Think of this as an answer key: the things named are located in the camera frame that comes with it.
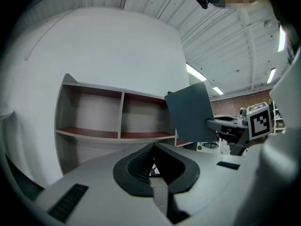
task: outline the ceiling light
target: ceiling light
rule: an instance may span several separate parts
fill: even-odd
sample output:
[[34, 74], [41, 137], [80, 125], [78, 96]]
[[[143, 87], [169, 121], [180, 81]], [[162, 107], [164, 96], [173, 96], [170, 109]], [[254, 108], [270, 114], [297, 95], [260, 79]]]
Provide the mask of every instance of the ceiling light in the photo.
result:
[[220, 95], [223, 95], [224, 93], [222, 93], [222, 91], [219, 89], [219, 88], [217, 88], [217, 87], [214, 87], [213, 88], [217, 93], [219, 93]]
[[280, 26], [280, 34], [279, 34], [279, 46], [278, 52], [282, 51], [285, 47], [285, 31], [283, 30], [282, 26]]
[[193, 76], [197, 77], [201, 81], [207, 80], [205, 76], [203, 76], [199, 71], [192, 68], [190, 65], [186, 64], [187, 72], [191, 73]]
[[268, 82], [267, 82], [268, 84], [272, 81], [275, 72], [276, 72], [276, 68], [272, 68], [271, 73], [269, 74], [269, 79], [268, 79]]

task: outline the black slot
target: black slot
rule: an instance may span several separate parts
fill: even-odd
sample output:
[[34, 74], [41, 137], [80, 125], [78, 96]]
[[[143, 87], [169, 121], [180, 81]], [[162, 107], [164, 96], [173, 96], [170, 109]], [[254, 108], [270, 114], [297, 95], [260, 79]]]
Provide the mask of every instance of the black slot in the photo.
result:
[[216, 120], [222, 120], [222, 121], [233, 121], [234, 119], [229, 116], [216, 116], [214, 117]]
[[168, 185], [167, 218], [177, 224], [188, 218], [189, 214], [178, 208], [174, 194], [188, 192], [198, 179], [200, 170], [193, 160], [159, 143], [148, 144], [115, 164], [114, 179], [130, 195], [153, 197], [148, 180], [154, 163]]
[[230, 168], [233, 170], [238, 170], [239, 166], [238, 164], [233, 164], [233, 163], [229, 163], [229, 162], [224, 162], [224, 161], [220, 161], [217, 165], [222, 166], [222, 167], [226, 167], [226, 168]]
[[65, 223], [76, 205], [79, 203], [89, 187], [74, 184], [72, 188], [48, 211], [48, 214]]

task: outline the curved white surface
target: curved white surface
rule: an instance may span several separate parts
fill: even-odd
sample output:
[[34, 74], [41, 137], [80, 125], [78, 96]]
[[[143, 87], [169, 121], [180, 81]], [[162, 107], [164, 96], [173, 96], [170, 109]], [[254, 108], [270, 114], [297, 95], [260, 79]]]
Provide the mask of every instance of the curved white surface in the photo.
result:
[[12, 113], [14, 113], [13, 109], [5, 106], [0, 106], [0, 121], [8, 118]]
[[[256, 179], [262, 145], [251, 147], [246, 157], [214, 155], [161, 145], [193, 160], [199, 167], [199, 176], [192, 188], [174, 195], [178, 210], [190, 215], [176, 225], [236, 225], [234, 222], [241, 211], [240, 206], [248, 197]], [[81, 164], [44, 190], [36, 203], [44, 211], [48, 211], [75, 183], [79, 183], [89, 189], [67, 219], [66, 224], [69, 226], [81, 226], [87, 222], [91, 226], [172, 226], [152, 197], [131, 196], [114, 179], [116, 162], [143, 147], [144, 145], [128, 148]], [[239, 170], [218, 166], [220, 161], [238, 164]]]
[[42, 187], [62, 177], [55, 106], [66, 73], [82, 83], [161, 97], [189, 86], [181, 40], [167, 24], [109, 8], [64, 15], [25, 31], [0, 64], [0, 104], [17, 112], [5, 125], [7, 153]]

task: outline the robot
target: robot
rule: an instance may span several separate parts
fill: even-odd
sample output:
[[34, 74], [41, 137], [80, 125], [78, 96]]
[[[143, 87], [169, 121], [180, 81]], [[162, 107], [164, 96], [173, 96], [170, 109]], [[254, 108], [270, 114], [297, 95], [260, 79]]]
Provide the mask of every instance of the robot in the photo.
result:
[[[278, 8], [287, 4], [287, 0], [272, 1]], [[206, 8], [217, 2], [199, 3]], [[279, 11], [284, 21], [288, 12]], [[245, 157], [197, 153], [159, 143], [129, 148], [92, 159], [68, 173], [38, 197], [36, 203], [42, 210], [31, 212], [45, 225], [70, 226], [240, 226], [267, 220], [275, 205], [288, 205], [284, 204], [287, 192], [299, 191], [300, 53], [299, 47], [292, 65], [270, 92], [285, 120], [285, 133], [270, 135], [264, 144], [251, 146]], [[191, 101], [183, 101], [182, 105], [172, 103], [179, 94], [170, 94], [167, 103], [195, 106], [195, 110], [185, 112], [169, 106], [171, 114], [177, 113], [173, 119], [182, 140], [200, 141], [201, 137], [212, 141], [217, 130], [228, 137], [231, 152], [239, 155], [247, 147], [246, 141], [269, 133], [270, 116], [264, 103], [242, 110], [237, 118], [215, 118], [207, 99], [202, 101], [202, 110], [196, 98], [190, 96]], [[195, 118], [191, 125], [185, 122], [188, 116]], [[154, 204], [152, 188], [146, 181], [154, 162], [168, 184], [166, 215]]]
[[251, 140], [271, 131], [270, 110], [265, 102], [241, 108], [238, 116], [212, 118], [213, 111], [203, 82], [169, 93], [165, 100], [182, 141], [215, 141], [217, 131], [220, 138], [229, 143], [230, 155], [241, 156]]

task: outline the shelf compartment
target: shelf compartment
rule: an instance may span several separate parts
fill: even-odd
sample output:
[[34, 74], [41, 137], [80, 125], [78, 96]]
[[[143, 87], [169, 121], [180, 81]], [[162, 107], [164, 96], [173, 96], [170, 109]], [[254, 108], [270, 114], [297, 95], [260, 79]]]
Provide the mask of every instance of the shelf compartment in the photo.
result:
[[118, 132], [115, 131], [100, 131], [100, 130], [90, 130], [90, 129], [83, 129], [77, 127], [66, 127], [60, 128], [56, 130], [57, 133], [65, 134], [68, 136], [73, 137], [94, 137], [94, 138], [110, 138], [110, 139], [117, 139]]
[[122, 132], [121, 139], [167, 139], [174, 138], [174, 135], [165, 132]]
[[167, 105], [139, 100], [129, 100], [124, 96], [121, 138], [158, 138], [175, 136], [175, 128]]
[[152, 104], [167, 106], [166, 101], [163, 98], [148, 97], [148, 96], [142, 96], [142, 95], [130, 94], [130, 93], [124, 94], [124, 100], [125, 101], [140, 101], [140, 102], [145, 102], [145, 103], [152, 103]]
[[55, 128], [118, 132], [120, 128], [121, 95], [120, 92], [117, 96], [115, 91], [112, 94], [105, 92], [97, 95], [89, 93], [89, 91], [87, 93], [77, 93], [70, 87], [63, 86], [56, 110]]
[[65, 82], [63, 86], [65, 88], [68, 88], [71, 92], [78, 93], [78, 94], [112, 97], [112, 98], [119, 98], [119, 99], [121, 99], [121, 94], [122, 94], [122, 92], [119, 91], [97, 88], [96, 86], [92, 87], [93, 85], [88, 85], [88, 84], [86, 85], [83, 83]]

